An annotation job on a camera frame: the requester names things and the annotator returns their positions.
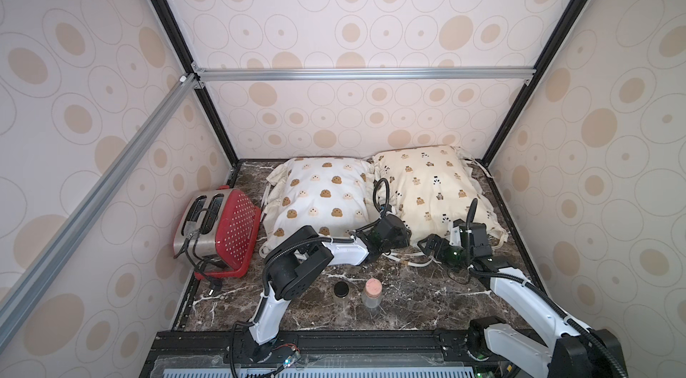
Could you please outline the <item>cream pillow bear panda print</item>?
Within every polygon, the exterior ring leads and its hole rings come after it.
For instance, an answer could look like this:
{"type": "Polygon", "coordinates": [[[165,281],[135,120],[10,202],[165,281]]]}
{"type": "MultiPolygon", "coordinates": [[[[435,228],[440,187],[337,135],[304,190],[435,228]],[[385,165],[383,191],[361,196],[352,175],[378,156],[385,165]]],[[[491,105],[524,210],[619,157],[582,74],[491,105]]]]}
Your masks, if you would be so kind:
{"type": "Polygon", "coordinates": [[[508,233],[473,178],[468,158],[452,146],[389,150],[373,156],[375,175],[389,181],[391,206],[411,231],[411,246],[431,234],[448,238],[452,223],[466,219],[475,199],[475,222],[486,225],[498,247],[507,241],[508,233]]]}

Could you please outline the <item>white pillow brown bear print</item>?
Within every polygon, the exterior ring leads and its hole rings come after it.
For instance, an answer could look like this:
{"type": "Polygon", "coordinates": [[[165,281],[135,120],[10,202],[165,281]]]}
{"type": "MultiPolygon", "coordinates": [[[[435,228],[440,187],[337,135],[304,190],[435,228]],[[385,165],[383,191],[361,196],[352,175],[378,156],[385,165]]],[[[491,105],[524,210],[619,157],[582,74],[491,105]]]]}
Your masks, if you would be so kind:
{"type": "Polygon", "coordinates": [[[303,226],[341,238],[370,224],[379,216],[374,180],[373,166],[357,158],[292,158],[277,166],[266,178],[270,192],[260,256],[266,258],[303,226]]]}

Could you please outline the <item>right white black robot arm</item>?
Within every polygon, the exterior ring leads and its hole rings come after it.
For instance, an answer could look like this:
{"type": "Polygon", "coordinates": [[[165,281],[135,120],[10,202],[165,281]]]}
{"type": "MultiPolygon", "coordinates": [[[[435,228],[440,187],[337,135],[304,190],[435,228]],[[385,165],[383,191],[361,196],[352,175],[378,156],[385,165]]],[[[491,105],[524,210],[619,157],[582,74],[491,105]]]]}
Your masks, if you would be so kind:
{"type": "Polygon", "coordinates": [[[431,234],[418,247],[451,270],[466,270],[514,308],[536,333],[526,336],[499,317],[473,319],[466,336],[472,359],[499,356],[532,377],[627,376],[618,338],[578,320],[520,269],[495,256],[484,224],[457,220],[447,239],[431,234]]]}

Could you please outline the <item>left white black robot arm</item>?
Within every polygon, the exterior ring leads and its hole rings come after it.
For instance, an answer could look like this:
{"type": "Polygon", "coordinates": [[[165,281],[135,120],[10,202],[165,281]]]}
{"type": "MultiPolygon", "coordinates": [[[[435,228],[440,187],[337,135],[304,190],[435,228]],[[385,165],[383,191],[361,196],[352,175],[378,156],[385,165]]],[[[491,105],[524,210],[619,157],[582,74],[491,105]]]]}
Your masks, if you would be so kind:
{"type": "Polygon", "coordinates": [[[395,215],[384,215],[346,237],[330,237],[306,225],[271,251],[264,263],[263,292],[248,332],[258,347],[278,335],[289,303],[306,292],[327,267],[373,263],[410,245],[411,231],[395,215]]]}

